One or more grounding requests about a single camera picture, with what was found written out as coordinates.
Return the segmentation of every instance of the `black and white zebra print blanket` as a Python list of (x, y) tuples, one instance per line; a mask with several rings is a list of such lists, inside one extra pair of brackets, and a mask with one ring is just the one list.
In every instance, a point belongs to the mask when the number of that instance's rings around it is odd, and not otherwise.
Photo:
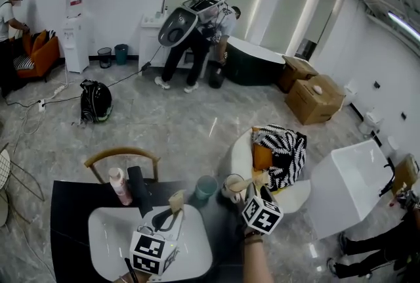
[(269, 124), (253, 133), (253, 142), (272, 151), (273, 166), (268, 171), (271, 192), (292, 185), (306, 160), (306, 136), (279, 125)]

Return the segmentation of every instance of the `white t-shirt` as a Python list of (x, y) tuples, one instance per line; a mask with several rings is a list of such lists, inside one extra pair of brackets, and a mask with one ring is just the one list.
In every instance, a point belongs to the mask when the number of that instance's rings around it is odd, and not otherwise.
[(222, 35), (232, 35), (235, 26), (235, 10), (228, 5), (223, 5), (219, 8), (219, 13), (214, 18), (205, 24), (197, 25), (197, 29), (204, 36), (210, 34), (206, 39), (211, 39), (215, 35), (217, 40), (219, 40)]
[(9, 38), (9, 25), (7, 22), (13, 19), (13, 10), (11, 3), (4, 3), (0, 7), (0, 42)]

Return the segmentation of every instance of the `pink bottle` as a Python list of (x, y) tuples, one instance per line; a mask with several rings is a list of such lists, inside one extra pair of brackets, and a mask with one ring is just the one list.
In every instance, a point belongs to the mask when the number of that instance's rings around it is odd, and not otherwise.
[(128, 189), (124, 171), (119, 167), (112, 167), (108, 173), (110, 175), (111, 186), (118, 195), (119, 201), (121, 201), (124, 206), (131, 204), (133, 197)]

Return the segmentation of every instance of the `electrical outlet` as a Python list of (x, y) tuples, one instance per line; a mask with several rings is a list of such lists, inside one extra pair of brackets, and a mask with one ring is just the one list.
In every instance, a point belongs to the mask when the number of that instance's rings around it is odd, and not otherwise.
[(39, 112), (44, 112), (45, 111), (45, 100), (44, 99), (39, 101), (38, 107), (39, 107)]

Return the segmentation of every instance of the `cardboard box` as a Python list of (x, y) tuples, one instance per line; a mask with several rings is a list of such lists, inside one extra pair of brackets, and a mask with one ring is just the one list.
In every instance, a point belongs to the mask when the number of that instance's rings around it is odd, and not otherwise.
[[(322, 88), (319, 95), (313, 86)], [(297, 80), (286, 97), (286, 104), (302, 124), (328, 121), (343, 104), (345, 94), (329, 77), (314, 76), (308, 81)]]
[(305, 60), (283, 55), (285, 65), (277, 84), (284, 92), (288, 93), (296, 80), (309, 80), (318, 75), (318, 72)]
[(408, 154), (396, 167), (395, 167), (395, 180), (392, 185), (392, 193), (395, 195), (398, 190), (402, 188), (405, 183), (407, 189), (415, 183), (418, 176), (418, 166), (412, 154)]

